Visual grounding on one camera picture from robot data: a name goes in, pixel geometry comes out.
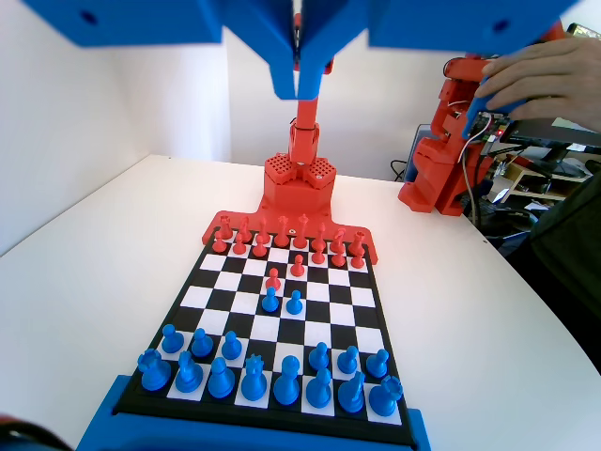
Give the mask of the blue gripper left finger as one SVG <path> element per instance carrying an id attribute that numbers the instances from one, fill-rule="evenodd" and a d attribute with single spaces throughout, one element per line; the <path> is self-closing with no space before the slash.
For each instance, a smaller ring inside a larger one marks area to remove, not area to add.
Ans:
<path id="1" fill-rule="evenodd" d="M 269 65 L 274 92 L 281 100 L 297 98 L 293 14 L 292 1 L 227 1 L 223 19 Z"/>

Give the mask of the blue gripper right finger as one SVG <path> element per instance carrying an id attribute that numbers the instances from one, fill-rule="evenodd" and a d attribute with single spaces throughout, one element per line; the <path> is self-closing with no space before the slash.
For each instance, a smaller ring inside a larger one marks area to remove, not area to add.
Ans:
<path id="1" fill-rule="evenodd" d="M 299 100 L 318 97 L 328 63 L 367 27 L 369 4 L 365 0 L 301 3 Z"/>

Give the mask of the person's bare hand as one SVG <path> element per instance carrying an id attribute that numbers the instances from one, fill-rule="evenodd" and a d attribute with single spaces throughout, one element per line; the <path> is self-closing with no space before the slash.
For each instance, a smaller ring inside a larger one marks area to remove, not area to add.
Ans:
<path id="1" fill-rule="evenodd" d="M 476 98 L 498 110 L 518 101 L 513 120 L 560 117 L 600 131 L 600 41 L 565 38 L 492 60 Z"/>

